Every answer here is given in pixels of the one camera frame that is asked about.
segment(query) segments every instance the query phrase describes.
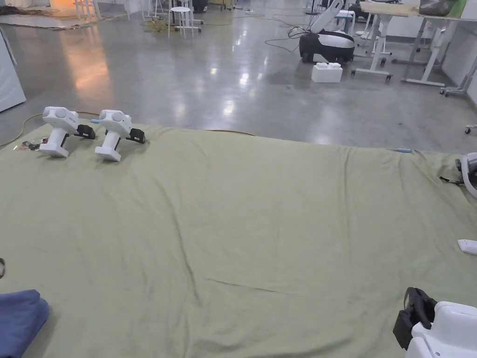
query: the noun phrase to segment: white robot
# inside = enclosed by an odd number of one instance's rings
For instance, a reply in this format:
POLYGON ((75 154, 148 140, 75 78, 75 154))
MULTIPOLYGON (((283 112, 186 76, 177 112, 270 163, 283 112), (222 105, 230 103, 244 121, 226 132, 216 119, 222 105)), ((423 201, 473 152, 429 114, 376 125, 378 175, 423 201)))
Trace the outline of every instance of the white robot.
POLYGON ((300 37, 301 60, 307 62, 338 62, 353 59, 354 39, 342 31, 327 31, 325 26, 340 12, 344 0, 333 0, 328 9, 300 37))
POLYGON ((442 301, 409 287, 393 333, 405 358, 477 358, 477 308, 442 301))
POLYGON ((65 140, 71 135, 95 139, 94 130, 87 125, 80 124, 78 113, 65 107, 46 107, 43 111, 43 120, 53 126, 48 143, 40 145, 39 150, 52 157, 66 158, 69 152, 63 148, 65 140))
POLYGON ((145 143, 144 132, 133 128, 131 117, 121 111, 105 109, 101 111, 99 124, 106 128, 106 138, 101 147, 96 147, 94 152, 106 160, 120 161, 121 155, 116 152, 121 138, 132 140, 141 144, 145 143))

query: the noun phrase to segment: white plastic casing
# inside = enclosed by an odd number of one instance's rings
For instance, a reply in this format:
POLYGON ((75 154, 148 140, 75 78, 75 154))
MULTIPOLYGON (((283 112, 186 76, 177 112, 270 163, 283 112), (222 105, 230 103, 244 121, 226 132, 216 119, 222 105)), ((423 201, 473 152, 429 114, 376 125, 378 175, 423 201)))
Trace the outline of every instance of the white plastic casing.
POLYGON ((101 147, 96 147, 94 152, 106 160, 120 161, 121 155, 116 152, 116 145, 120 138, 128 138, 133 128, 131 117, 121 111, 105 109, 98 118, 99 124, 108 130, 101 147))
POLYGON ((477 358, 477 308, 439 302, 431 329, 413 327, 405 358, 477 358))
POLYGON ((73 135, 80 123, 78 114, 65 107, 46 107, 43 120, 53 126, 48 143, 40 144, 39 150, 52 157, 66 158, 69 153, 62 147, 64 136, 73 135))

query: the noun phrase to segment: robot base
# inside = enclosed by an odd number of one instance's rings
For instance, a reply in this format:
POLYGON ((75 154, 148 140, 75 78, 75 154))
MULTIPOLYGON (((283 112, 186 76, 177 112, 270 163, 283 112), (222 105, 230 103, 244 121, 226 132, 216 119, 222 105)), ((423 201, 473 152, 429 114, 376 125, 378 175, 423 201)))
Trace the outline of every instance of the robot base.
POLYGON ((114 162, 118 162, 121 160, 121 154, 116 152, 114 149, 111 147, 96 147, 94 150, 96 154, 99 154, 100 156, 103 157, 105 160, 111 160, 114 162))
POLYGON ((353 60, 353 37, 341 32, 322 31, 319 34, 308 33, 300 37, 300 56, 304 63, 337 62, 347 63, 353 60))
POLYGON ((41 151, 51 155, 52 157, 58 157, 58 158, 67 158, 69 155, 69 152, 65 148, 59 145, 56 145, 54 143, 42 144, 41 151))

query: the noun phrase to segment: caster wheel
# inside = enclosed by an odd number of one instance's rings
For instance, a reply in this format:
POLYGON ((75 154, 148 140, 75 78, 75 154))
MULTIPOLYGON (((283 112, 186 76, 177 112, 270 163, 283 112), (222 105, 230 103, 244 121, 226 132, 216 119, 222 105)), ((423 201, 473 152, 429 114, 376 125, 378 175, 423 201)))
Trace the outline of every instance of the caster wheel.
POLYGON ((302 61, 303 63, 313 62, 313 55, 310 54, 310 53, 304 52, 304 53, 301 55, 301 61, 302 61))

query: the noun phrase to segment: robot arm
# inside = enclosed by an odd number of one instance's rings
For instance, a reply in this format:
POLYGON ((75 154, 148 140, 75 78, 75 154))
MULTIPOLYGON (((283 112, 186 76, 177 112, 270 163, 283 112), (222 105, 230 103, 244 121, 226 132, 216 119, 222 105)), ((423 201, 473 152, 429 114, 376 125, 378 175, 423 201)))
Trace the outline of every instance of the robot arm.
POLYGON ((413 287, 407 289, 406 297, 408 303, 393 329, 406 358, 477 357, 477 308, 436 303, 413 287))
POLYGON ((343 4, 343 0, 334 0, 326 9, 326 11, 318 16, 316 21, 311 25, 310 31, 312 33, 319 33, 321 30, 323 30, 325 26, 333 21, 334 17, 340 12, 343 4))

